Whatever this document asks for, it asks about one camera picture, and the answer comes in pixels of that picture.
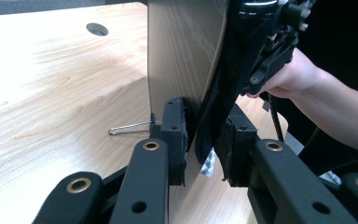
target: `hand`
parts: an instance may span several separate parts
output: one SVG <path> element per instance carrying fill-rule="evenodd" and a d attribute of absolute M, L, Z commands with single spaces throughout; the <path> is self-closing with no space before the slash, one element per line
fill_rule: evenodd
<path fill-rule="evenodd" d="M 267 81 L 260 92 L 248 96 L 255 98 L 267 91 L 276 97 L 293 98 L 314 84 L 318 69 L 299 49 L 295 49 L 293 60 Z"/>

